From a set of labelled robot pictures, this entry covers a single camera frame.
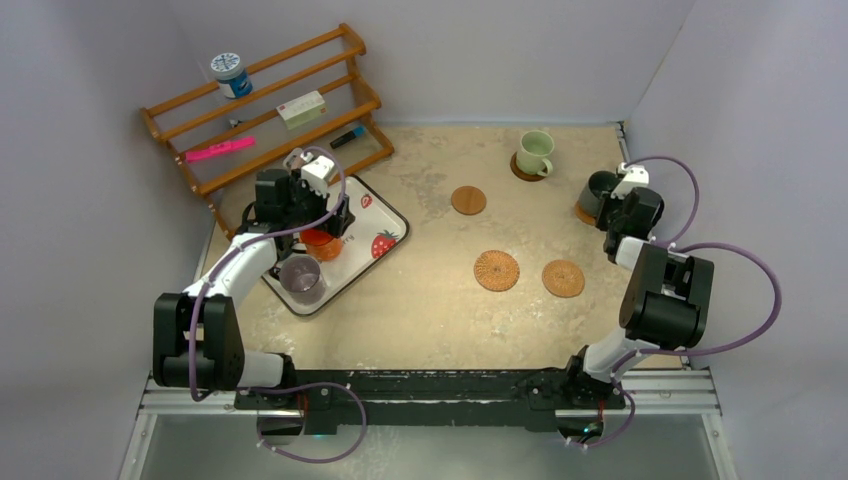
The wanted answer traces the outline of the woven rattan round coaster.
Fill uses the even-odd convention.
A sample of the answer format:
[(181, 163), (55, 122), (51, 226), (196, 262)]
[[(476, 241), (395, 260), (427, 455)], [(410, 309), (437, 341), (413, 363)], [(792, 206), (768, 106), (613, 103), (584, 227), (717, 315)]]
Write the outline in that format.
[(520, 278), (520, 267), (510, 254), (500, 250), (488, 250), (475, 260), (473, 273), (475, 280), (484, 289), (503, 292), (516, 285)]

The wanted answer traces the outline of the dark grooved wooden coaster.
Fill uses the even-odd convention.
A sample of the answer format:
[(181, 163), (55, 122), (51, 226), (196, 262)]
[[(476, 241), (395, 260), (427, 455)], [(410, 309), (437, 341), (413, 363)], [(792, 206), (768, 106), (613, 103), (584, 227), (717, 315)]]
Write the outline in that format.
[(548, 167), (547, 167), (547, 166), (545, 166), (545, 167), (543, 168), (543, 170), (542, 170), (542, 175), (538, 175), (538, 174), (528, 174), (528, 173), (526, 173), (526, 172), (522, 171), (522, 170), (518, 167), (518, 164), (517, 164), (517, 154), (516, 154), (516, 153), (513, 153), (513, 154), (512, 154), (512, 157), (511, 157), (511, 159), (510, 159), (510, 169), (511, 169), (511, 172), (512, 172), (512, 173), (513, 173), (513, 174), (514, 174), (517, 178), (521, 179), (522, 181), (526, 181), (526, 182), (539, 182), (539, 181), (545, 180), (545, 179), (547, 178), (547, 173), (548, 173)]

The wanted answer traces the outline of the brown wooden round coaster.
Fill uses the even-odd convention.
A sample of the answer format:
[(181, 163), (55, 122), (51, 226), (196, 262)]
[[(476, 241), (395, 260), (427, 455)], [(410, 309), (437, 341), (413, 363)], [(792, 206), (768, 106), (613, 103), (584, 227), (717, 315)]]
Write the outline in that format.
[(596, 225), (596, 218), (584, 211), (579, 203), (574, 205), (574, 211), (576, 217), (583, 223), (594, 227)]

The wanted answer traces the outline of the orange mug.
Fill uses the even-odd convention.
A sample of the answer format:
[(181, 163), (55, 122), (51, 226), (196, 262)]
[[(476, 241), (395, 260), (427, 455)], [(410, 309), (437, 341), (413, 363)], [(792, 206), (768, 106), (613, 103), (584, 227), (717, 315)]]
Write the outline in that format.
[(306, 253), (319, 262), (334, 260), (340, 255), (343, 248), (341, 239), (317, 229), (300, 232), (299, 240)]

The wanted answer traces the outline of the plain round wooden coaster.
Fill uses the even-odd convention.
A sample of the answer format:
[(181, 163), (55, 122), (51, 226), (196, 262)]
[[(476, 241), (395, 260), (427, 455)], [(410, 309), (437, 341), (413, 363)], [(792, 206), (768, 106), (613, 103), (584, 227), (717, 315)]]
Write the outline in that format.
[(455, 211), (462, 215), (477, 215), (485, 209), (487, 197), (481, 189), (465, 185), (453, 191), (451, 205)]

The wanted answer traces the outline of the dark green mug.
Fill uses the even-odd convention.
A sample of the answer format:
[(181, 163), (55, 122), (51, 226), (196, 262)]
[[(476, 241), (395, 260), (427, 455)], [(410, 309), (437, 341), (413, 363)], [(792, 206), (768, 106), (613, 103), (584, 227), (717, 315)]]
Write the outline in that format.
[(584, 211), (597, 218), (601, 208), (602, 196), (614, 190), (618, 183), (619, 177), (616, 173), (596, 171), (588, 178), (576, 203), (579, 203)]

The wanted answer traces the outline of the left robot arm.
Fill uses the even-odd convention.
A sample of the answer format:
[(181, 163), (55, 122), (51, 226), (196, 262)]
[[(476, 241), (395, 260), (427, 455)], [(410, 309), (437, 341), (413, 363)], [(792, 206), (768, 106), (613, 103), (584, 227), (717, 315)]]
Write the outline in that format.
[(320, 147), (297, 149), (283, 168), (257, 175), (255, 199), (243, 210), (225, 254), (192, 285), (154, 303), (157, 385), (186, 388), (196, 401), (215, 391), (253, 389), (275, 409), (295, 402), (291, 358), (247, 350), (237, 307), (290, 255), (297, 234), (315, 229), (339, 238), (353, 224), (345, 187), (343, 167)]

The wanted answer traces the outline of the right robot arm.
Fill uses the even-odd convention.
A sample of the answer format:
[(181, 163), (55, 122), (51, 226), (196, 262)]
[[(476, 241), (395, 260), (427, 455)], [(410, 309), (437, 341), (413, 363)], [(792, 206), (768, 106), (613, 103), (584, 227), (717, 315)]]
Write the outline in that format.
[(649, 182), (644, 167), (621, 163), (593, 173), (576, 203), (604, 233), (608, 260), (631, 273), (617, 327), (566, 366), (561, 392), (576, 407), (611, 397), (640, 355), (694, 347), (706, 330), (715, 266), (655, 239), (665, 202)]

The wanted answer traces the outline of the white strawberry metal tray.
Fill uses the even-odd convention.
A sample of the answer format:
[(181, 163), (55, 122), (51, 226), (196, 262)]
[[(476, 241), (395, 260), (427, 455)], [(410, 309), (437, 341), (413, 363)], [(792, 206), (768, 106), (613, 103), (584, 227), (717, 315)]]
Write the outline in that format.
[[(409, 234), (407, 220), (364, 180), (349, 176), (346, 179), (346, 194), (349, 196), (350, 211), (355, 215), (355, 221), (345, 235), (339, 238), (343, 241), (340, 255), (332, 261), (318, 261), (325, 283), (324, 295), (318, 303), (300, 305), (286, 294), (278, 277), (283, 261), (262, 276), (264, 283), (297, 316), (311, 316), (323, 309), (385, 259), (388, 252), (403, 242)], [(308, 254), (297, 234), (294, 236), (289, 257), (300, 255)]]

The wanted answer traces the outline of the light green mug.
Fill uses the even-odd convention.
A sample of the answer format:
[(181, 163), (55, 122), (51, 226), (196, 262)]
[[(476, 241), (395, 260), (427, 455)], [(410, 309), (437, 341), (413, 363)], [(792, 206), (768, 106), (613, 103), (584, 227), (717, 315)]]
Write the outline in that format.
[(520, 138), (516, 166), (524, 174), (547, 177), (553, 171), (550, 157), (554, 150), (554, 139), (548, 133), (528, 131)]

